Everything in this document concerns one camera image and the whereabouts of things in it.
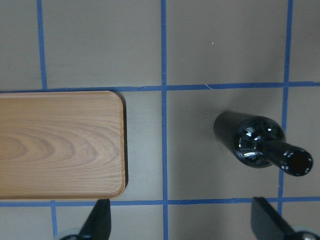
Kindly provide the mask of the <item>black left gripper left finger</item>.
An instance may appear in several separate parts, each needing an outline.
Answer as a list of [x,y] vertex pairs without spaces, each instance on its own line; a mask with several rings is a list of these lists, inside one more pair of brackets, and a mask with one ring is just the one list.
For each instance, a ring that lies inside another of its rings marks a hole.
[[109,199],[99,199],[80,229],[80,240],[108,240],[111,234],[111,208]]

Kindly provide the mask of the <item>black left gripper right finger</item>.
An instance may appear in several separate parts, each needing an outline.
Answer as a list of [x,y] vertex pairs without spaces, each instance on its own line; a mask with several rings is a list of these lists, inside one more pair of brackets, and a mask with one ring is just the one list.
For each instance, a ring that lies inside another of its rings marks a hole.
[[250,226],[257,240],[289,240],[292,227],[264,197],[253,197]]

